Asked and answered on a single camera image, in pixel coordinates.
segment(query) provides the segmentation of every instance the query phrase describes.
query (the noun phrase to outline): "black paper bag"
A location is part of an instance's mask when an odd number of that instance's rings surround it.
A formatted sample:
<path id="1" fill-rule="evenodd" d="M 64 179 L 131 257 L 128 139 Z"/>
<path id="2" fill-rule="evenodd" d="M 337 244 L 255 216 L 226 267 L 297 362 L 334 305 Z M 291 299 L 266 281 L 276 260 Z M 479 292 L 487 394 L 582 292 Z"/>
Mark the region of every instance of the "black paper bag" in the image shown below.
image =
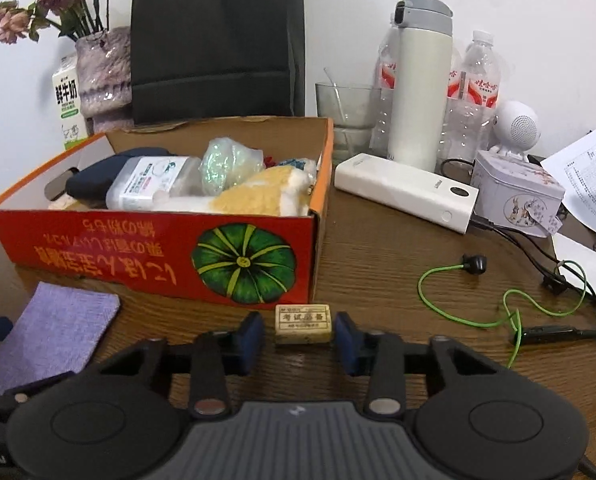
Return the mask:
<path id="1" fill-rule="evenodd" d="M 133 0 L 137 124 L 304 115 L 303 0 Z"/>

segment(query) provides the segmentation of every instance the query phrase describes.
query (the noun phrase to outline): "white power bank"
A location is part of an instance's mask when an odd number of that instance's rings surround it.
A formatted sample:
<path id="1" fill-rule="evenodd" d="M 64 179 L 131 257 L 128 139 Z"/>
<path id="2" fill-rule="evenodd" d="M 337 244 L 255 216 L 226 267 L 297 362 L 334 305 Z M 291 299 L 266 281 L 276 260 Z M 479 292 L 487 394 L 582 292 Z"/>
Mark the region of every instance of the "white power bank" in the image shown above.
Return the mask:
<path id="1" fill-rule="evenodd" d="M 478 196 L 475 187 L 366 153 L 338 165 L 334 186 L 463 234 Z"/>

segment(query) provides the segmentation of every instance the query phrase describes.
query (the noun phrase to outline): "vase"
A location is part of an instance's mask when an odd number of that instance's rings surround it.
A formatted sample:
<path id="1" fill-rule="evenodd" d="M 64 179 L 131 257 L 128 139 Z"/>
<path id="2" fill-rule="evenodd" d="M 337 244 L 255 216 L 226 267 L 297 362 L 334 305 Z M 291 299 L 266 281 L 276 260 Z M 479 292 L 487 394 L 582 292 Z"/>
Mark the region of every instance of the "vase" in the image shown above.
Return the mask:
<path id="1" fill-rule="evenodd" d="M 113 28 L 76 42 L 80 106 L 94 131 L 131 128 L 132 72 L 129 27 Z"/>

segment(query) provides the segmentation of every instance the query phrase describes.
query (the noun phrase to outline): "lavender towel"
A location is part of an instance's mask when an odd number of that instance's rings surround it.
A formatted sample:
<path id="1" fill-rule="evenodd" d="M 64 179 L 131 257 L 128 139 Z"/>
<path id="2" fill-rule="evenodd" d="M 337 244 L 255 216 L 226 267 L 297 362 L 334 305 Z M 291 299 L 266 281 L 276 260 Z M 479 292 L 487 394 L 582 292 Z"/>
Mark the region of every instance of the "lavender towel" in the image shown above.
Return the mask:
<path id="1" fill-rule="evenodd" d="M 79 372 L 120 307 L 115 294 L 38 283 L 0 344 L 0 394 L 64 372 Z"/>

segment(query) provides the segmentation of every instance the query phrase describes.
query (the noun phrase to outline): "black cable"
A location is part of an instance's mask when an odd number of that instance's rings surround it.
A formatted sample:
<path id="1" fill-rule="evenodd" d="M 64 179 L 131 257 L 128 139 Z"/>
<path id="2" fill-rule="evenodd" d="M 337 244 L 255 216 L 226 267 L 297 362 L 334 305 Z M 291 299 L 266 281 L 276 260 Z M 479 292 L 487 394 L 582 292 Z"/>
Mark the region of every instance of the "black cable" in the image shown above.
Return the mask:
<path id="1" fill-rule="evenodd" d="M 448 162 L 458 162 L 459 164 L 466 164 L 467 166 L 471 166 L 473 168 L 473 162 L 469 162 L 468 160 L 462 160 L 462 158 L 446 158 L 440 163 L 440 174 L 445 178 L 451 178 L 450 176 L 446 176 L 444 174 L 444 165 Z"/>
<path id="2" fill-rule="evenodd" d="M 498 234 L 499 236 L 502 236 L 505 240 L 509 241 L 510 243 L 512 243 L 516 247 L 518 247 L 521 251 L 523 251 L 524 255 L 531 262 L 531 264 L 536 268 L 536 270 L 538 270 L 538 272 L 540 272 L 542 274 L 543 278 L 546 279 L 547 283 L 557 283 L 558 286 L 561 286 L 563 290 L 565 290 L 566 288 L 571 288 L 572 290 L 578 290 L 574 285 L 571 285 L 571 283 L 569 283 L 567 280 L 565 280 L 562 276 L 559 276 L 558 274 L 556 274 L 555 272 L 553 272 L 550 269 L 547 269 L 543 264 L 538 262 L 523 247 L 523 245 L 516 238 L 514 238 L 511 234 L 509 234 L 505 231 L 511 231 L 513 233 L 518 233 L 520 235 L 523 235 L 523 237 L 526 237 L 536 247 L 536 249 L 538 249 L 540 251 L 540 253 L 542 253 L 545 257 L 547 257 L 552 262 L 558 263 L 558 260 L 556 258 L 551 256 L 550 254 L 547 254 L 527 233 L 524 233 L 522 231 L 519 231 L 519 230 L 513 229 L 513 228 L 505 228 L 505 227 L 497 226 L 497 225 L 493 224 L 492 222 L 490 222 L 489 220 L 487 220 L 486 218 L 482 218 L 477 215 L 472 215 L 472 219 L 470 220 L 470 225 L 472 225 L 478 229 L 494 231 L 496 234 Z M 574 274 L 579 280 L 585 281 L 583 279 L 583 277 L 580 275 L 580 273 L 578 273 L 576 270 L 572 269 L 571 267 L 564 265 L 563 268 L 567 269 L 569 272 Z M 596 292 L 593 289 L 593 287 L 591 287 L 589 285 L 588 282 L 587 282 L 587 288 L 588 288 L 589 293 L 592 297 L 592 302 L 594 305 L 594 309 L 596 311 Z"/>
<path id="3" fill-rule="evenodd" d="M 555 343 L 563 341 L 596 341 L 596 330 L 579 330 L 572 326 L 537 326 L 530 327 L 521 334 L 521 344 Z M 592 480 L 596 480 L 596 465 L 587 455 L 578 463 L 578 470 Z"/>
<path id="4" fill-rule="evenodd" d="M 498 227 L 499 229 L 503 230 L 503 231 L 510 231 L 513 232 L 515 234 L 519 234 L 522 235 L 524 238 L 526 238 L 527 240 L 529 240 L 531 242 L 531 244 L 540 251 L 540 253 L 545 256 L 547 259 L 551 260 L 554 263 L 558 263 L 558 258 L 555 258 L 554 256 L 551 256 L 549 253 L 547 253 L 542 247 L 540 247 L 540 245 L 538 245 L 536 243 L 536 240 L 534 240 L 533 237 L 531 237 L 530 235 L 528 235 L 525 232 L 522 232 L 518 229 L 514 229 L 511 227 Z M 564 264 L 562 266 L 563 269 L 567 269 L 569 272 L 571 272 L 574 276 L 576 276 L 581 282 L 587 282 L 587 288 L 589 290 L 589 293 L 591 294 L 593 303 L 594 303 L 594 308 L 596 310 L 596 292 L 594 290 L 594 288 L 590 285 L 590 283 L 585 280 L 582 275 L 575 269 L 572 269 L 571 267 L 569 267 L 567 264 Z M 562 285 L 565 285 L 567 288 L 572 288 L 574 290 L 578 290 L 574 285 L 571 285 L 571 283 L 569 283 L 567 280 L 565 280 L 563 277 L 559 276 L 558 274 L 555 274 L 554 272 L 552 272 L 552 275 L 554 276 L 554 278 L 552 277 L 552 279 L 556 279 L 556 281 L 558 281 L 559 283 L 561 283 Z"/>

